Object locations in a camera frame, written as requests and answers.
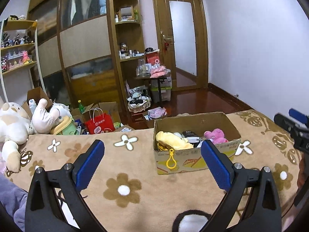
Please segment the pink plush bear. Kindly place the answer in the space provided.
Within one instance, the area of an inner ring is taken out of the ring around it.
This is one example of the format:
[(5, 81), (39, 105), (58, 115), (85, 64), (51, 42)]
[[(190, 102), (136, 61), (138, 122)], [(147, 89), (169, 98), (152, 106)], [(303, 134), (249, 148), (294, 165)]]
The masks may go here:
[(224, 132), (219, 128), (216, 128), (213, 131), (206, 131), (204, 137), (212, 141), (214, 145), (228, 142), (225, 138)]

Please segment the yellow plush toy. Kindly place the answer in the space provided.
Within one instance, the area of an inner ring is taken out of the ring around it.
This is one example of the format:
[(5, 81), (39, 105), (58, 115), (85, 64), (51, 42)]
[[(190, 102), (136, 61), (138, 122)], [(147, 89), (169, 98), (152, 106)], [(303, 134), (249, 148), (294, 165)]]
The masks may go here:
[(155, 136), (155, 141), (157, 142), (157, 148), (159, 151), (169, 152), (166, 167), (170, 170), (177, 167), (177, 161), (174, 158), (175, 151), (194, 148), (194, 146), (189, 143), (187, 139), (179, 137), (171, 132), (158, 132)]

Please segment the person's purple trouser leg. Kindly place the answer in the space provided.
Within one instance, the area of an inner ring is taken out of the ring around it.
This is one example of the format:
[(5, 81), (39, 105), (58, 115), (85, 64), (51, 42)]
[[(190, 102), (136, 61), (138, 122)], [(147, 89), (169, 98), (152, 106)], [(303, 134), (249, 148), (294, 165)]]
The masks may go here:
[(1, 204), (21, 231), (25, 231), (28, 193), (1, 174)]

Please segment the green yellow plush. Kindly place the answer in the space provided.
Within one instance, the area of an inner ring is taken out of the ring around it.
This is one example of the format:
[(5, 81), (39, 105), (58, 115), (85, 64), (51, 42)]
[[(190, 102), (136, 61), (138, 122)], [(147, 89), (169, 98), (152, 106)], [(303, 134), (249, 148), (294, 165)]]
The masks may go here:
[(51, 135), (75, 135), (76, 125), (72, 117), (64, 116), (62, 122), (50, 131)]

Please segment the white plush rabbit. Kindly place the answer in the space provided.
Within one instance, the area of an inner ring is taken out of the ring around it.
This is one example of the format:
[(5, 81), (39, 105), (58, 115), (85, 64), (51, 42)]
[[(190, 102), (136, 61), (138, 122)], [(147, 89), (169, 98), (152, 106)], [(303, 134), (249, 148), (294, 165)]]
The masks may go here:
[(60, 110), (55, 104), (51, 107), (50, 111), (46, 110), (48, 101), (41, 98), (36, 106), (32, 115), (32, 124), (34, 129), (39, 134), (49, 134), (51, 129), (60, 123)]

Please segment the red paper shopping bag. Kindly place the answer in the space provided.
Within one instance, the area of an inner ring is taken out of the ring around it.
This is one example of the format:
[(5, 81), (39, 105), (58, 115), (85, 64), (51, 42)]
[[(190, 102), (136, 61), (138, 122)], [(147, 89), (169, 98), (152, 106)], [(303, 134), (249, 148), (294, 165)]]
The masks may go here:
[(115, 131), (112, 117), (104, 113), (102, 109), (98, 107), (91, 108), (89, 117), (85, 125), (91, 135)]

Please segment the green bottle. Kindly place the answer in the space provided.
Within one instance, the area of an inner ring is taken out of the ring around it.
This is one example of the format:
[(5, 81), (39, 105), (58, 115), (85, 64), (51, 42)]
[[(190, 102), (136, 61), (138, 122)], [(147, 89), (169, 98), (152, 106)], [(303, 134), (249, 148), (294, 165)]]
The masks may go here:
[(85, 107), (83, 106), (81, 100), (78, 100), (77, 102), (78, 102), (78, 108), (79, 108), (80, 113), (81, 114), (84, 113)]

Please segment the open brown cardboard box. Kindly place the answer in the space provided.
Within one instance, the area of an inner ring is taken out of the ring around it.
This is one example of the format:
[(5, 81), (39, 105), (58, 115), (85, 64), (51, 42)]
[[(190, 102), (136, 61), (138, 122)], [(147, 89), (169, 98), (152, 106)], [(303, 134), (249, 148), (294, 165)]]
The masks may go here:
[(83, 123), (91, 118), (101, 115), (102, 113), (111, 116), (113, 123), (121, 123), (117, 102), (92, 103), (84, 108), (83, 113), (81, 113), (78, 108), (71, 110), (73, 118), (80, 119)]

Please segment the clear plastic storage bin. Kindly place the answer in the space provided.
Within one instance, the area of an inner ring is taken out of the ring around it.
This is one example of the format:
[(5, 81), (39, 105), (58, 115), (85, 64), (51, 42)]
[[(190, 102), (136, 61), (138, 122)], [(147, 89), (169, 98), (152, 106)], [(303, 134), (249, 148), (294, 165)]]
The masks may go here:
[[(172, 79), (171, 76), (160, 79), (162, 101), (171, 100)], [(159, 103), (159, 86), (157, 79), (151, 81), (151, 93), (155, 103)]]

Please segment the white yellow display shelf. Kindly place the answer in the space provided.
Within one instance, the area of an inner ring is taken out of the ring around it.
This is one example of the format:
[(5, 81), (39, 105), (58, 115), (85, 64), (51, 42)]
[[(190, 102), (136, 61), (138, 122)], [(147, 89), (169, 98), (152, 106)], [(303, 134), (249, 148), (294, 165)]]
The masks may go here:
[(30, 84), (34, 88), (30, 69), (38, 71), (40, 86), (46, 91), (43, 81), (39, 50), (38, 50), (38, 21), (12, 19), (8, 17), (1, 21), (1, 90), (4, 101), (9, 97), (5, 85), (5, 77), (27, 69)]

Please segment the wicker basket with items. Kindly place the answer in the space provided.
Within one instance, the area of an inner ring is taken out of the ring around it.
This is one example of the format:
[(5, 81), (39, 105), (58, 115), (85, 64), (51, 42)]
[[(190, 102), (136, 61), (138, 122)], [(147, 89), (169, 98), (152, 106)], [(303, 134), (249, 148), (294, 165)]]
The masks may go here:
[(144, 112), (151, 106), (151, 97), (148, 94), (148, 88), (145, 85), (140, 85), (130, 88), (125, 81), (127, 90), (127, 108), (131, 113)]

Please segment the pink cloth pile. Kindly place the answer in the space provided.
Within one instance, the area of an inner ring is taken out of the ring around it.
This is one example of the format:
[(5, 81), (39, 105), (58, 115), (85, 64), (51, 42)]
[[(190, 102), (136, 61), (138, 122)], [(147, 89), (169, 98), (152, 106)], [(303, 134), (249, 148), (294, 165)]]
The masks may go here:
[(158, 66), (156, 68), (152, 68), (150, 71), (151, 78), (159, 78), (168, 74), (168, 70), (165, 66)]

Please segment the red bag on shelf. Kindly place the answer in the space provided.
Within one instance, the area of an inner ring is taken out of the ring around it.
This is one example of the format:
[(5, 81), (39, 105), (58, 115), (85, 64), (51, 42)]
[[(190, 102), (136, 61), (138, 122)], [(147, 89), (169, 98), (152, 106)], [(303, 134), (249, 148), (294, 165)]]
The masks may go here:
[(147, 52), (145, 56), (147, 63), (150, 63), (152, 66), (160, 65), (159, 50)]

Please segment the wooden door with glass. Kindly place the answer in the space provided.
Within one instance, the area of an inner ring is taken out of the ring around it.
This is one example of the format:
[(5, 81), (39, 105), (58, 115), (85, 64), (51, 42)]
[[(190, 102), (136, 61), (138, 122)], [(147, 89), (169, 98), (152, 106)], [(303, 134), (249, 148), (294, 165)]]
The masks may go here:
[(202, 0), (153, 0), (160, 59), (175, 91), (208, 85), (207, 27)]

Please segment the wooden wardrobe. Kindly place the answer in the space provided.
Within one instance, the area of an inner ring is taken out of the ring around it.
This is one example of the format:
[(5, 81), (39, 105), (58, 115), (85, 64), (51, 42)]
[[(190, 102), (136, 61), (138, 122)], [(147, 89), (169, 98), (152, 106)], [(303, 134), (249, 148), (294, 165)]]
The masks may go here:
[(127, 114), (115, 5), (114, 0), (30, 0), (43, 85), (52, 100), (73, 107), (116, 102)]

